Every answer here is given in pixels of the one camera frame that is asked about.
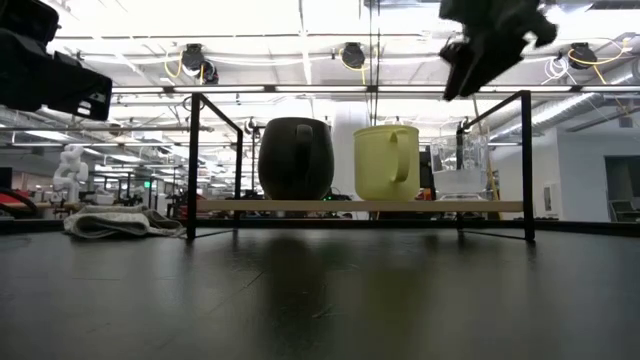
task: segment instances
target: white robot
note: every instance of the white robot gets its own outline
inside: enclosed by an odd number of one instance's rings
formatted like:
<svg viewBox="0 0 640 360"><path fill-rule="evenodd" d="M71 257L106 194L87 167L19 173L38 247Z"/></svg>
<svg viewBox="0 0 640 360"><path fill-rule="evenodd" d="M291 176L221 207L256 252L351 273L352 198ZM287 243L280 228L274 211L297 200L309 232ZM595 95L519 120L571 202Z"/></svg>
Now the white robot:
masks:
<svg viewBox="0 0 640 360"><path fill-rule="evenodd" d="M80 181L87 181L89 178L89 167L80 161L83 152L82 146L65 146L60 154L60 166L53 175L53 189L55 191L66 189L67 202L70 203L78 202Z"/></svg>

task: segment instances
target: yellow mug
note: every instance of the yellow mug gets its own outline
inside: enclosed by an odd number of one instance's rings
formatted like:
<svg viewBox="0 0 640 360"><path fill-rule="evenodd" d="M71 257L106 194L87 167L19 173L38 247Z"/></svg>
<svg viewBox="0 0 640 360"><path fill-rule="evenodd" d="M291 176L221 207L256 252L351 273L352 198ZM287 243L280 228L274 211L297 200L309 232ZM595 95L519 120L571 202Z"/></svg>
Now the yellow mug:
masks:
<svg viewBox="0 0 640 360"><path fill-rule="evenodd" d="M373 126L353 136L358 196L364 200L413 200L420 191L418 129Z"/></svg>

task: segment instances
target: black mug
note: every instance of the black mug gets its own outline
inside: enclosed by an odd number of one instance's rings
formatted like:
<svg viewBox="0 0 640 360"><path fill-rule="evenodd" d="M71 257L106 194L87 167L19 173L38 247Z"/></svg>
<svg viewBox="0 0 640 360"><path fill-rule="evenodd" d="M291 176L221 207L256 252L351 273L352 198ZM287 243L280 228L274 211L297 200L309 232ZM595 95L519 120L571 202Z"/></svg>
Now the black mug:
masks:
<svg viewBox="0 0 640 360"><path fill-rule="evenodd" d="M320 200L333 182L331 129L308 118L271 120L262 136L258 175L272 200Z"/></svg>

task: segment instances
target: black table surface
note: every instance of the black table surface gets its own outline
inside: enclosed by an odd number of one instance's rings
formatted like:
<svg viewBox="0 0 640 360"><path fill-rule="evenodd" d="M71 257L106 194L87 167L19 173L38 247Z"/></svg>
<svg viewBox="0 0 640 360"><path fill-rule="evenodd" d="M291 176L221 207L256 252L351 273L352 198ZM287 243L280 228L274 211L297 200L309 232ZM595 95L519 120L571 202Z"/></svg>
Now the black table surface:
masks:
<svg viewBox="0 0 640 360"><path fill-rule="evenodd" d="M2 236L0 359L639 359L640 242L537 240Z"/></svg>

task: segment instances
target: mug handle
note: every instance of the mug handle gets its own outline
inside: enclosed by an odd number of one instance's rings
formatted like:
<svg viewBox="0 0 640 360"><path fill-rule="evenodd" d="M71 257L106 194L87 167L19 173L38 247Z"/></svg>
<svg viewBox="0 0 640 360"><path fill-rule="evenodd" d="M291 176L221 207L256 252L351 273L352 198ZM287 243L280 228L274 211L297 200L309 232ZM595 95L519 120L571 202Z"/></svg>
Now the mug handle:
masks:
<svg viewBox="0 0 640 360"><path fill-rule="evenodd" d="M311 166L311 144L313 143L313 129L309 125L300 124L296 127L296 172L306 179Z"/></svg>
<svg viewBox="0 0 640 360"><path fill-rule="evenodd" d="M398 148L398 168L391 181L404 182L409 177L409 132L405 129L394 130L389 141L396 143Z"/></svg>

